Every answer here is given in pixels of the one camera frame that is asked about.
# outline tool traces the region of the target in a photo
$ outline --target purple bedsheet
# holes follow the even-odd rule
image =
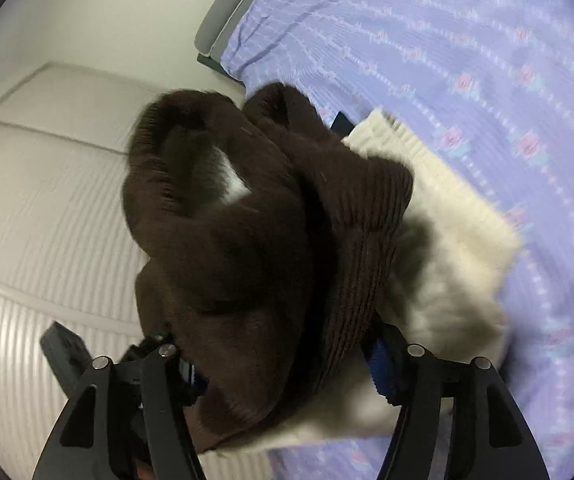
[[[407,123],[520,231],[500,301],[510,387],[552,480],[574,475],[574,0],[254,0],[222,66],[331,123]],[[387,440],[280,452],[277,475],[374,478]]]

